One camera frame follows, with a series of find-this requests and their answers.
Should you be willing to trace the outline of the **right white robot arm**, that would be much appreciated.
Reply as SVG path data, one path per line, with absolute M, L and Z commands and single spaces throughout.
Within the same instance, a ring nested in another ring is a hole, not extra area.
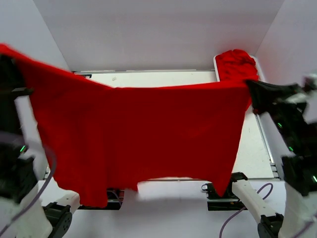
M 317 123 L 304 119 L 307 100 L 317 80 L 280 86 L 246 80 L 253 112 L 268 113 L 293 156 L 282 157 L 286 202 L 278 214 L 253 190 L 242 173 L 231 177 L 231 191 L 257 222 L 261 238 L 315 238 L 317 236 Z

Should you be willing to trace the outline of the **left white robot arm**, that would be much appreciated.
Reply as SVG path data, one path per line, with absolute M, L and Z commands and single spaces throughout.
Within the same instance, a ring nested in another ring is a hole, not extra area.
M 4 237 L 9 228 L 18 238 L 62 238 L 72 222 L 73 213 L 80 207 L 79 194 L 68 191 L 62 198 L 42 205 L 43 194 L 56 170 L 56 156 L 51 148 L 24 139 L 15 99 L 29 96 L 24 78 L 13 58 L 0 57 L 0 200 L 8 206 L 10 220 L 2 228 Z M 39 187 L 34 172 L 34 156 L 23 154 L 28 149 L 48 154 L 53 165 L 44 184 Z

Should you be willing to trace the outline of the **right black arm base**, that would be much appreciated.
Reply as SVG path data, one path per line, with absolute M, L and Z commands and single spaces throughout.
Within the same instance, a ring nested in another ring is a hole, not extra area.
M 219 196 L 212 183 L 205 183 L 201 187 L 207 194 L 207 206 L 209 211 L 238 211 L 244 207 L 240 199 L 227 189 L 223 196 Z

